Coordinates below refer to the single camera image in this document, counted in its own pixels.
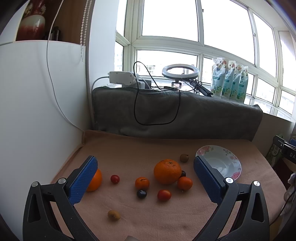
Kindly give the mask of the small red cherry tomato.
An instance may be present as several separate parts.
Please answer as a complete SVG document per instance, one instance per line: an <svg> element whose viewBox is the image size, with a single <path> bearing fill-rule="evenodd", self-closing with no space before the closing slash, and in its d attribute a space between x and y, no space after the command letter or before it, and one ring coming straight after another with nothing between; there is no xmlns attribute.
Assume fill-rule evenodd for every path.
<svg viewBox="0 0 296 241"><path fill-rule="evenodd" d="M110 177L110 181L113 184L118 184L120 182L120 177L118 175L112 175Z"/></svg>

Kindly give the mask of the floral white plate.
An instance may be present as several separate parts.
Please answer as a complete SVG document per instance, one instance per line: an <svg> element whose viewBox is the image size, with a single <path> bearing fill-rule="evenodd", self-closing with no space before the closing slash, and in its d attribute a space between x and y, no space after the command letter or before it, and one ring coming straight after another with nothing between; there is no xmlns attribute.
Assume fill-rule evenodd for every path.
<svg viewBox="0 0 296 241"><path fill-rule="evenodd" d="M224 178L231 177L237 180L241 175L241 162L224 147L206 145L197 150L196 156L203 156L211 167L217 169Z"/></svg>

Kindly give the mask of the white power strip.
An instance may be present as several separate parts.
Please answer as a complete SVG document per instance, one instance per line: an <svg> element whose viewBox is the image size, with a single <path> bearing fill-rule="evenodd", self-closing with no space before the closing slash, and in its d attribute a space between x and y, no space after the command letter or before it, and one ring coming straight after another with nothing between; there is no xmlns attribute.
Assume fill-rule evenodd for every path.
<svg viewBox="0 0 296 241"><path fill-rule="evenodd" d="M112 84L121 84L124 86L132 86L136 84L137 79L132 72L110 71L109 82Z"/></svg>

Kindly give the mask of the oval orange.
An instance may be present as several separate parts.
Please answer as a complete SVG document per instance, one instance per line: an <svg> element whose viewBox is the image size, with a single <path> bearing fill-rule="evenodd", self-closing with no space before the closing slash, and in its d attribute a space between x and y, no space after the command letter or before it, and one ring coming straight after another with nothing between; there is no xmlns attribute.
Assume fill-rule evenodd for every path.
<svg viewBox="0 0 296 241"><path fill-rule="evenodd" d="M102 173L99 169L97 169L86 191L87 192L96 191L101 186L101 184L102 184Z"/></svg>

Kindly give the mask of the green refill pouch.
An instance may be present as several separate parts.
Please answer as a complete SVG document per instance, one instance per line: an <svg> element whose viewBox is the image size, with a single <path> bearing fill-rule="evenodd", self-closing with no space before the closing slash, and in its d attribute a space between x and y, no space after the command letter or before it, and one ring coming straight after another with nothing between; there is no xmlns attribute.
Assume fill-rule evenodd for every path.
<svg viewBox="0 0 296 241"><path fill-rule="evenodd" d="M226 68L226 74L224 77L224 85L222 89L222 94L221 97L223 98L229 98L231 89L232 89L232 83L234 79L234 74L235 74L235 61L229 61L227 68Z"/></svg>
<svg viewBox="0 0 296 241"><path fill-rule="evenodd" d="M243 103L246 97L246 90L248 85L248 66L244 66L241 73L241 80L239 82L237 101Z"/></svg>
<svg viewBox="0 0 296 241"><path fill-rule="evenodd" d="M218 57L213 58L212 66L212 83L211 83L211 92L213 93L212 97L220 98L222 95L226 70L227 70L227 61L225 58Z"/></svg>
<svg viewBox="0 0 296 241"><path fill-rule="evenodd" d="M243 68L243 65L240 65L238 63L235 64L234 78L233 78L231 93L229 97L231 101L235 101L237 98L239 82L241 80L242 68Z"/></svg>

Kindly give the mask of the small mandarin with stem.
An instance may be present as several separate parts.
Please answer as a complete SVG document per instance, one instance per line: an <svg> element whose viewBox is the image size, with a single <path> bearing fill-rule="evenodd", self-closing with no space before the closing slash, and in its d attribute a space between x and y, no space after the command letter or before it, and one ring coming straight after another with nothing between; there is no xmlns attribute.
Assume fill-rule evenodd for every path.
<svg viewBox="0 0 296 241"><path fill-rule="evenodd" d="M149 189L149 186L150 186L150 181L148 180L148 178L138 177L135 180L135 188L137 190L147 191Z"/></svg>

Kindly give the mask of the brown longan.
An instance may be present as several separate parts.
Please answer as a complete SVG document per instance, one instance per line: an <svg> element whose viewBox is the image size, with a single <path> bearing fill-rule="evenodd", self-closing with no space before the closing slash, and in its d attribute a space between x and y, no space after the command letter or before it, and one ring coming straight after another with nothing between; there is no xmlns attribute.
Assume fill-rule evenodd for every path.
<svg viewBox="0 0 296 241"><path fill-rule="evenodd" d="M180 155L180 161L182 163L186 163L186 162L188 162L188 160L189 160L189 155L188 154L181 154Z"/></svg>
<svg viewBox="0 0 296 241"><path fill-rule="evenodd" d="M109 220L111 220L111 221L118 221L121 218L120 213L116 210L108 211L107 216L108 216Z"/></svg>

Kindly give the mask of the red white vase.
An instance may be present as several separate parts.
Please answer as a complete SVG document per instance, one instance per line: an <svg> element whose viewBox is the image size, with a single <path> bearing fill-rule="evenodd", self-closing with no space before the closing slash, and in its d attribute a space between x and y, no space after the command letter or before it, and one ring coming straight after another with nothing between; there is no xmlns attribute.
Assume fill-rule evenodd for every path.
<svg viewBox="0 0 296 241"><path fill-rule="evenodd" d="M46 1L29 1L23 13L16 35L17 41L40 40L45 31Z"/></svg>

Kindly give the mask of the grey cushion blanket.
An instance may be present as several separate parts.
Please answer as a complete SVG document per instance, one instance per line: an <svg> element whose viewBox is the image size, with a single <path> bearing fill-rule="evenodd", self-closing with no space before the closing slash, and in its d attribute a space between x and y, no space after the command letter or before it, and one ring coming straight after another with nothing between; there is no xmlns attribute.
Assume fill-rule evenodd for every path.
<svg viewBox="0 0 296 241"><path fill-rule="evenodd" d="M263 117L249 106L191 92L98 87L97 131L138 138L253 140Z"/></svg>

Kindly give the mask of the pink blanket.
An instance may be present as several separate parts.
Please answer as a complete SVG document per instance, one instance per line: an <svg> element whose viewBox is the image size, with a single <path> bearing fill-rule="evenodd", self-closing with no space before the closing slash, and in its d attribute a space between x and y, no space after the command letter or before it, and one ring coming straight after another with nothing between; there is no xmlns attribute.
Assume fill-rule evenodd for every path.
<svg viewBox="0 0 296 241"><path fill-rule="evenodd" d="M197 154L222 148L221 171L239 183L257 180L270 220L284 204L285 187L254 144L246 140L154 140L87 131L76 153L56 174L67 177L87 157L98 171L75 205L99 240L192 240L216 205L194 172Z"/></svg>

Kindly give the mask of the white window frame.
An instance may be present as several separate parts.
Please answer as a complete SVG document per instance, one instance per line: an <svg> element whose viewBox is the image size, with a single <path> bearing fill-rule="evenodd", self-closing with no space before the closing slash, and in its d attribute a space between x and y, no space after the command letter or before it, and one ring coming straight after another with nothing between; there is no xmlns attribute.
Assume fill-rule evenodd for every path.
<svg viewBox="0 0 296 241"><path fill-rule="evenodd" d="M164 83L162 68L186 63L209 86L212 59L247 66L246 104L295 119L295 30L270 1L120 1L115 29L117 70L152 75Z"/></svg>

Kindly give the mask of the large cherry tomato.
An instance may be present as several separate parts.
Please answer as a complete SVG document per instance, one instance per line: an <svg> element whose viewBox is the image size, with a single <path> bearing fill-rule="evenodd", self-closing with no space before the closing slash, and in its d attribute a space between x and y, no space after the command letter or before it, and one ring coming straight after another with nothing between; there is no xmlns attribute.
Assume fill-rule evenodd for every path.
<svg viewBox="0 0 296 241"><path fill-rule="evenodd" d="M159 190L157 194L157 198L159 201L162 201L162 202L168 201L171 198L171 192L166 189Z"/></svg>

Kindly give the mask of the large orange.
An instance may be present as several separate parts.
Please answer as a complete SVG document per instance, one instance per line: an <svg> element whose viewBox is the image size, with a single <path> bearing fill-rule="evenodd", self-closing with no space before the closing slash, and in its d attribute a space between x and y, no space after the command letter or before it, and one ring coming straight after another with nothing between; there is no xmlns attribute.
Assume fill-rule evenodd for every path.
<svg viewBox="0 0 296 241"><path fill-rule="evenodd" d="M154 167L154 177L163 185L175 183L180 178L181 173L181 166L172 159L161 160Z"/></svg>

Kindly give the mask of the black tripod stand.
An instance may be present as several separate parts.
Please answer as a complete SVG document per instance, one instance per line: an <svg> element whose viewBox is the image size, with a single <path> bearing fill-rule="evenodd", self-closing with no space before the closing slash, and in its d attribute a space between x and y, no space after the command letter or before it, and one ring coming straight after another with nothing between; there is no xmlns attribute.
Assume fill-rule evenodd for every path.
<svg viewBox="0 0 296 241"><path fill-rule="evenodd" d="M201 81L198 80L189 80L189 84L193 88L194 93L201 93L204 96L211 97L213 93L208 90L207 88L203 87L203 84Z"/></svg>

